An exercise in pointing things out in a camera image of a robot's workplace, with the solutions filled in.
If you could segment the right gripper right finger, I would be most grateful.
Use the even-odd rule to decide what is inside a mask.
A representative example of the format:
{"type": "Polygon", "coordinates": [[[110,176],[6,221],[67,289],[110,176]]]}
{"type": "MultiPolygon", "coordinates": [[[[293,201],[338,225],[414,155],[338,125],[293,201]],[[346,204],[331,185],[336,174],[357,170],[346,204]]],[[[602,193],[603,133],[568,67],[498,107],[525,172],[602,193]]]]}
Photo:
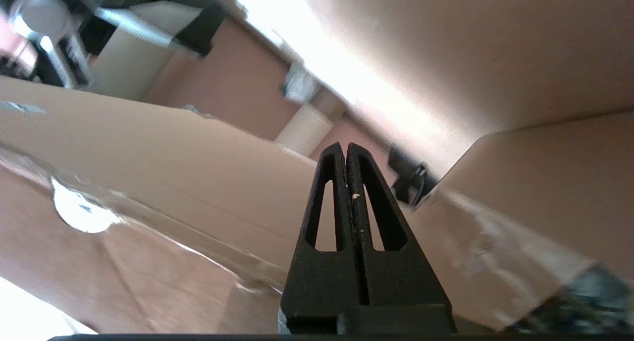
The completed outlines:
{"type": "Polygon", "coordinates": [[[371,153],[351,143],[346,156],[362,299],[373,306],[451,305],[371,153]]]}

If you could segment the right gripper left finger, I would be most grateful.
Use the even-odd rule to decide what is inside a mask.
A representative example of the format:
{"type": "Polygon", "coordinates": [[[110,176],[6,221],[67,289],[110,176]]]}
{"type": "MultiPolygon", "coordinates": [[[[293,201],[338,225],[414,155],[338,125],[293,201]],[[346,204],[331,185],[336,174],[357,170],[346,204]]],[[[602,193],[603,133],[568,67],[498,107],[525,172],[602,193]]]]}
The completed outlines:
{"type": "Polygon", "coordinates": [[[370,293],[363,247],[367,213],[365,192],[354,185],[349,165],[356,144],[339,143],[321,154],[309,192],[303,222],[279,304],[283,333],[342,333],[343,318],[355,308],[369,306],[370,293]],[[321,210],[327,183],[333,192],[336,248],[317,248],[321,210]]]}

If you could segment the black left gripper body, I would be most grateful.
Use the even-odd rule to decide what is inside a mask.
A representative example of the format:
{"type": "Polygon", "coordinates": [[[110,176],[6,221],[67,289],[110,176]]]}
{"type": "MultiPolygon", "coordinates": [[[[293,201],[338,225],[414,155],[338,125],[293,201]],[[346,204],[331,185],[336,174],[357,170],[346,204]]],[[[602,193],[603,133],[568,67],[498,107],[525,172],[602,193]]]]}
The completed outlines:
{"type": "Polygon", "coordinates": [[[419,207],[439,181],[425,163],[413,160],[398,147],[390,147],[388,166],[396,174],[391,187],[393,195],[412,209],[419,207]]]}

